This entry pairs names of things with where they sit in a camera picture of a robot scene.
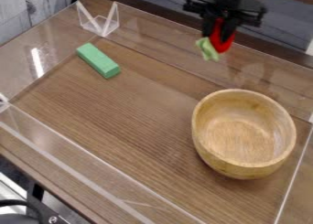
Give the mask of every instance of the wooden bowl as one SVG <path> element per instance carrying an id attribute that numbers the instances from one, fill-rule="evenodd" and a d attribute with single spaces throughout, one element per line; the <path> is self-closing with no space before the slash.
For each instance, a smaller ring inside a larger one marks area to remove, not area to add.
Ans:
<path id="1" fill-rule="evenodd" d="M 283 106 L 261 93 L 217 91 L 193 112 L 193 141 L 211 167 L 239 179 L 269 176 L 296 144 L 296 127 Z"/>

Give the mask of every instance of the green block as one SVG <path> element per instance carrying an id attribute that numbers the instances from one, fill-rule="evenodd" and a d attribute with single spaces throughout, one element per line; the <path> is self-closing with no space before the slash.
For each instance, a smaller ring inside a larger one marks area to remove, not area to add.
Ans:
<path id="1" fill-rule="evenodd" d="M 77 52 L 79 57 L 93 66 L 106 79 L 113 78 L 121 73 L 120 65 L 91 43 L 81 46 L 77 49 Z"/>

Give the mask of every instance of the clear plastic stand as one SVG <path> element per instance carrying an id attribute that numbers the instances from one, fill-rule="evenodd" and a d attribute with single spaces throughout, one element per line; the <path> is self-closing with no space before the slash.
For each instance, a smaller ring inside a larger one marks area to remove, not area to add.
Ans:
<path id="1" fill-rule="evenodd" d="M 120 26 L 120 9 L 118 4 L 114 2 L 110 9 L 108 17 L 97 16 L 93 17 L 89 10 L 83 6 L 82 2 L 77 2 L 78 6 L 78 17 L 82 27 L 90 30 L 100 37 L 106 37 L 112 32 L 114 32 Z"/>

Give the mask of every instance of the bowl rim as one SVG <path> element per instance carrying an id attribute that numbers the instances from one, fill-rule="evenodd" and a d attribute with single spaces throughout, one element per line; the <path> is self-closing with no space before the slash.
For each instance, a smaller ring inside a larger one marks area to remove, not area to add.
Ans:
<path id="1" fill-rule="evenodd" d="M 287 146 L 287 149 L 285 149 L 284 153 L 277 158 L 275 158 L 273 160 L 271 160 L 268 162 L 261 162 L 261 163 L 245 163 L 245 162 L 243 163 L 243 162 L 239 162 L 235 159 L 229 159 L 229 158 L 223 157 L 220 154 L 217 154 L 216 151 L 213 151 L 211 148 L 205 147 L 203 142 L 201 142 L 201 137 L 198 135 L 198 132 L 196 131 L 196 125 L 197 125 L 196 116 L 197 116 L 197 114 L 200 112 L 200 108 L 203 107 L 204 103 L 209 99 L 212 99 L 215 96 L 221 95 L 221 94 L 224 94 L 227 92 L 245 92 L 245 93 L 260 96 L 267 101 L 271 101 L 279 107 L 283 114 L 287 116 L 289 125 L 292 127 L 292 139 L 291 139 L 291 142 L 289 142 L 289 144 Z M 196 134 L 198 142 L 203 145 L 203 147 L 207 149 L 207 151 L 209 153 L 212 153 L 216 157 L 219 157 L 219 159 L 221 161 L 224 161 L 224 162 L 227 162 L 227 163 L 229 163 L 232 165 L 237 165 L 237 166 L 243 166 L 243 167 L 253 167 L 253 168 L 268 167 L 268 166 L 276 165 L 279 162 L 284 161 L 288 158 L 288 156 L 291 155 L 291 153 L 292 153 L 292 150 L 293 150 L 293 148 L 296 146 L 296 138 L 297 138 L 296 125 L 295 125 L 293 119 L 292 119 L 291 114 L 288 113 L 287 109 L 280 105 L 280 103 L 277 101 L 275 101 L 267 95 L 261 94 L 257 91 L 251 91 L 251 90 L 244 90 L 244 89 L 227 89 L 227 90 L 221 90 L 221 91 L 215 91 L 198 102 L 198 104 L 196 105 L 196 108 L 193 110 L 193 133 Z"/>

